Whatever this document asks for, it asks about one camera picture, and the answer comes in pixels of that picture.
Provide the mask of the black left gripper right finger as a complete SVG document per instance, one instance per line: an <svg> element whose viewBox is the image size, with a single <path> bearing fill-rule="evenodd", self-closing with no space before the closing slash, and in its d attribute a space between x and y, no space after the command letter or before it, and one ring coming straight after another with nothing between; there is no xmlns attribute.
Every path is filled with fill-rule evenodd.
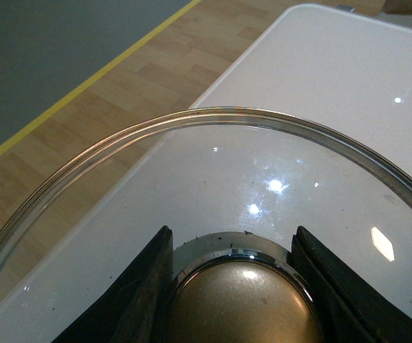
<svg viewBox="0 0 412 343"><path fill-rule="evenodd" d="M303 226L290 263L313 292L326 342L412 342L412 319Z"/></svg>

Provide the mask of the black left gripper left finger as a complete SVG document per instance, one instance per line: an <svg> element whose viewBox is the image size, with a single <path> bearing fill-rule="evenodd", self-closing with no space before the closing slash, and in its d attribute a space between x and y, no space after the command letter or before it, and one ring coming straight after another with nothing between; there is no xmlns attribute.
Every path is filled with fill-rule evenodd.
<svg viewBox="0 0 412 343"><path fill-rule="evenodd" d="M149 342L158 307L172 282L173 234L163 226L55 342Z"/></svg>

